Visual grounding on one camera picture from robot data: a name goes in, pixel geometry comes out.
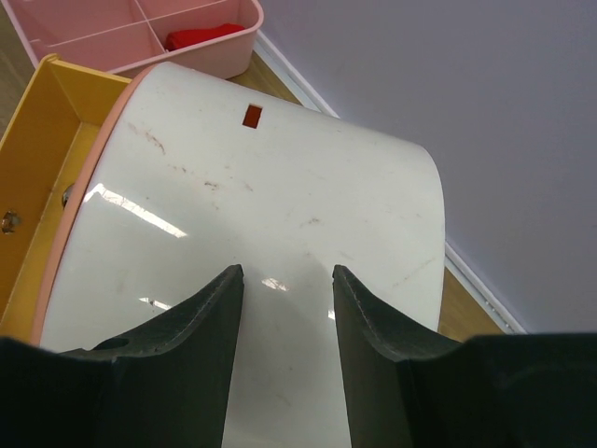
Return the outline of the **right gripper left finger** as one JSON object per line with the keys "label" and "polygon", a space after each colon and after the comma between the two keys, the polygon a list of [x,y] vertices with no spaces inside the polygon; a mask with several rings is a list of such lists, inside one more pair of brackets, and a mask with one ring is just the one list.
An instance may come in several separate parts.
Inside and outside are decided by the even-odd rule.
{"label": "right gripper left finger", "polygon": [[243,306],[231,265],[91,350],[1,341],[5,447],[218,447]]}

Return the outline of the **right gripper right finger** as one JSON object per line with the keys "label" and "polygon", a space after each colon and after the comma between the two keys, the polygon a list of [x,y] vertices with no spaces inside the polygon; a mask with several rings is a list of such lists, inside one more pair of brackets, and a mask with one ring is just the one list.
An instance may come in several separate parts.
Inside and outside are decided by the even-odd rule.
{"label": "right gripper right finger", "polygon": [[340,364],[355,447],[592,447],[592,333],[459,343],[333,271]]}

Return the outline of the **white round drawer cabinet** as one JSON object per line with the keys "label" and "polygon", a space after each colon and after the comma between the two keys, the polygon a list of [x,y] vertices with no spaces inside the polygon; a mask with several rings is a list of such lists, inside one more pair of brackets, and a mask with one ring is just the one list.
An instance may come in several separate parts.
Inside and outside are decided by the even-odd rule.
{"label": "white round drawer cabinet", "polygon": [[91,350],[238,265],[218,447],[349,447],[333,271],[436,329],[444,236],[418,145],[175,63],[48,56],[1,143],[1,341]]}

